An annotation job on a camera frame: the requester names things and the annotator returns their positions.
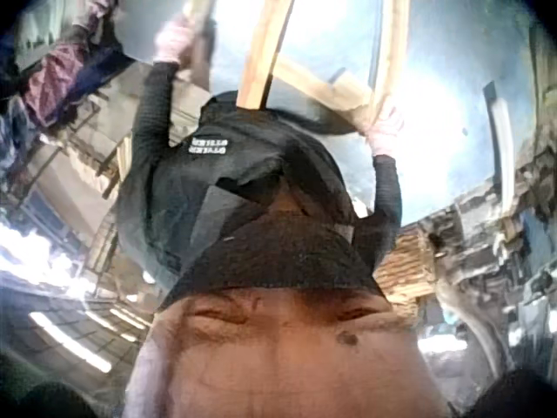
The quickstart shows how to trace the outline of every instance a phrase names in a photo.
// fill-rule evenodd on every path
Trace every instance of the black jacket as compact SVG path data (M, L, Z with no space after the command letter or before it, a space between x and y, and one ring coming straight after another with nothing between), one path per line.
M177 70L175 64L155 64L145 82L133 128L131 170L117 204L122 248L171 289L203 251L261 217L283 178L303 213L350 231L345 236L375 270L400 227L394 160L374 159L374 214L358 219L325 147L271 111L237 109L233 93L213 98L202 110L197 131L170 148Z

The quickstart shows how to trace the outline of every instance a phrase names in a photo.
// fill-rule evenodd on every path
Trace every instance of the black face mask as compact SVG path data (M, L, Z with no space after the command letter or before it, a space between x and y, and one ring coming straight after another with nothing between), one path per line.
M190 294L247 287L365 289L384 296L366 263L333 226L274 213L205 250L160 309Z

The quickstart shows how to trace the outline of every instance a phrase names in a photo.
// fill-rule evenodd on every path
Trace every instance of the skin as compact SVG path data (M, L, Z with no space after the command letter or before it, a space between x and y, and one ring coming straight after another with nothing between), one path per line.
M407 321L377 295L239 289L158 316L124 416L446 416Z

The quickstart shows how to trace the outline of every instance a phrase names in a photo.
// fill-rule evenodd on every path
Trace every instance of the worker wearing black shirt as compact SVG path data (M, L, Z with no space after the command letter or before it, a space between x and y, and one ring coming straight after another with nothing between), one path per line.
M237 109L233 93L169 147L192 39L184 19L158 36L118 201L122 248L169 291L124 415L444 415L408 321L372 277L400 227L393 101L359 127L377 186L358 219L325 147L272 111Z

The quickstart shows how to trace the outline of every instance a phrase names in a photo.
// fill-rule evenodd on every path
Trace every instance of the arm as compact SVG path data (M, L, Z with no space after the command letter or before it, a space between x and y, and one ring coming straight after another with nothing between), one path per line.
M133 124L132 168L160 157L169 148L172 81L192 40L193 31L184 17L168 22L157 35L155 64L145 80L144 95Z
M394 155L403 124L393 101L387 98L377 122L364 129L375 168L375 207L373 215L356 222L353 244L372 271L394 248L399 234L402 198Z

